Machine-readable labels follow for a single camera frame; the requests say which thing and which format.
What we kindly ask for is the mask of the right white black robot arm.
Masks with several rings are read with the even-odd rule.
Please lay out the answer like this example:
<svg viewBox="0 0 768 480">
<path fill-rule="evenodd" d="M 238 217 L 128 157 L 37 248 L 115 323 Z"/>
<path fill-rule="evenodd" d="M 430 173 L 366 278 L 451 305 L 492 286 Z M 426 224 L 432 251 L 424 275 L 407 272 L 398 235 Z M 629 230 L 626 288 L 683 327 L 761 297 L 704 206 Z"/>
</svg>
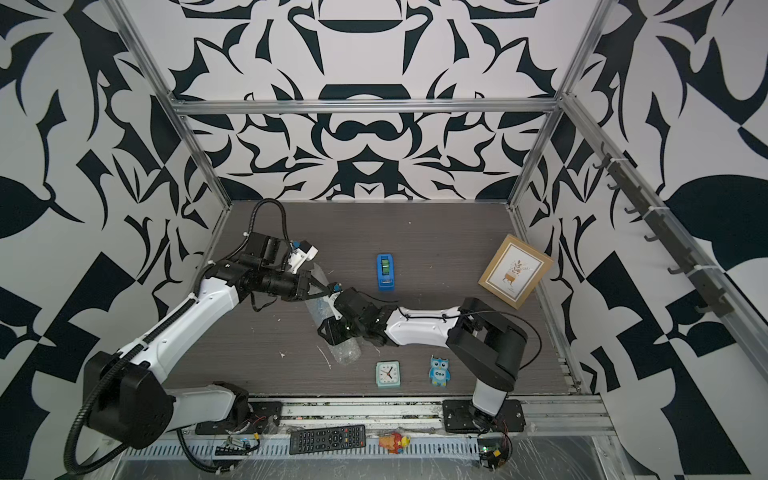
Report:
<svg viewBox="0 0 768 480">
<path fill-rule="evenodd" d="M 377 305 L 354 288 L 336 286 L 320 298 L 320 304 L 329 312 L 322 315 L 318 335 L 329 345 L 362 338 L 377 347 L 422 345 L 450 350 L 476 378 L 468 411 L 477 422 L 491 422 L 498 416 L 523 369 L 529 340 L 519 326 L 523 318 L 474 297 L 444 310 L 413 310 L 394 301 Z"/>
</svg>

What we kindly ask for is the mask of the clear bubble wrap sheet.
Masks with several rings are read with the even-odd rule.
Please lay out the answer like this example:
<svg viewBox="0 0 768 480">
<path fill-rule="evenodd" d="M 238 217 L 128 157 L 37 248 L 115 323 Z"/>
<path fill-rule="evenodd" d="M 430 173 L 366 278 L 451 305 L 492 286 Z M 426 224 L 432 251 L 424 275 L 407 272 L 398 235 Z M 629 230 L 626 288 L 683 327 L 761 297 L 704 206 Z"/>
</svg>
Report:
<svg viewBox="0 0 768 480">
<path fill-rule="evenodd" d="M 326 342 L 337 363 L 350 365 L 360 358 L 361 350 L 357 340 L 349 333 L 349 325 L 335 307 L 335 300 L 341 294 L 342 288 L 328 280 L 317 262 L 313 263 L 309 272 L 312 276 L 310 299 L 305 301 L 305 305 L 316 326 L 317 334 Z"/>
</svg>

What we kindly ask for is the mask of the blue tape dispenser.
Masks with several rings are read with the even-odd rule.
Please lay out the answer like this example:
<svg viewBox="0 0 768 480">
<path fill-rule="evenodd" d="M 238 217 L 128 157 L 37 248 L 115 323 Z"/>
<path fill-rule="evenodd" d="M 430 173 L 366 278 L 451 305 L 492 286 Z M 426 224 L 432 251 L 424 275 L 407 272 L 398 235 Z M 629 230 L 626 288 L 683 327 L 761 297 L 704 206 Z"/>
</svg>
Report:
<svg viewBox="0 0 768 480">
<path fill-rule="evenodd" d="M 379 254 L 376 257 L 377 286 L 382 292 L 395 289 L 395 274 L 391 254 Z"/>
</svg>

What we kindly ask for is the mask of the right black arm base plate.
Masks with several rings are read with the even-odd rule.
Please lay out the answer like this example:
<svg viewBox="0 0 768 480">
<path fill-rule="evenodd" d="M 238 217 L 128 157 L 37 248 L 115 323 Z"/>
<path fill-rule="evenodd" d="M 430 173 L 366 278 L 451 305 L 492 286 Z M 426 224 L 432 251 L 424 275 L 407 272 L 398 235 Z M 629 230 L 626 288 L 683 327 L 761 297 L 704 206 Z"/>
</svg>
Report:
<svg viewBox="0 0 768 480">
<path fill-rule="evenodd" d="M 520 433 L 526 428 L 526 419 L 518 400 L 506 400 L 497 415 L 491 418 L 475 409 L 471 400 L 448 399 L 442 402 L 442 414 L 444 429 L 448 433 Z"/>
</svg>

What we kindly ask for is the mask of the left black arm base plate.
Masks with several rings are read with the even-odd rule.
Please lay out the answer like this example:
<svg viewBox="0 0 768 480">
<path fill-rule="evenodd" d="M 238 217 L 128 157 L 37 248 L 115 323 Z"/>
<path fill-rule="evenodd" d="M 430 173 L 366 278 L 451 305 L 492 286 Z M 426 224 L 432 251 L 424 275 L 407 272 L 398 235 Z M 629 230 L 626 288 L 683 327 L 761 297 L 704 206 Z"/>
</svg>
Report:
<svg viewBox="0 0 768 480">
<path fill-rule="evenodd" d="M 266 434 L 277 430 L 281 422 L 282 403 L 279 401 L 237 404 L 220 421 L 202 422 L 195 426 L 196 435 Z"/>
</svg>

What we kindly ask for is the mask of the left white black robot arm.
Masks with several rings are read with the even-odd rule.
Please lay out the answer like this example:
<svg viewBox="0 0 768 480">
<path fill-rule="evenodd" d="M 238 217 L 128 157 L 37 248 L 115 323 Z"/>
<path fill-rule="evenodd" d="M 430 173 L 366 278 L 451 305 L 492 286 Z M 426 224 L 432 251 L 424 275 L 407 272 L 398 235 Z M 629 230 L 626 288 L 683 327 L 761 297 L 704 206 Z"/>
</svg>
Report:
<svg viewBox="0 0 768 480">
<path fill-rule="evenodd" d="M 286 227 L 278 237 L 248 230 L 231 253 L 197 274 L 192 292 L 157 325 L 113 354 L 94 355 L 65 442 L 67 473 L 91 473 L 128 448 L 145 448 L 168 431 L 199 423 L 248 427 L 246 390 L 226 382 L 167 390 L 164 383 L 203 334 L 243 300 L 265 294 L 296 302 L 340 292 L 304 269 L 316 254 L 309 242 L 291 240 Z"/>
</svg>

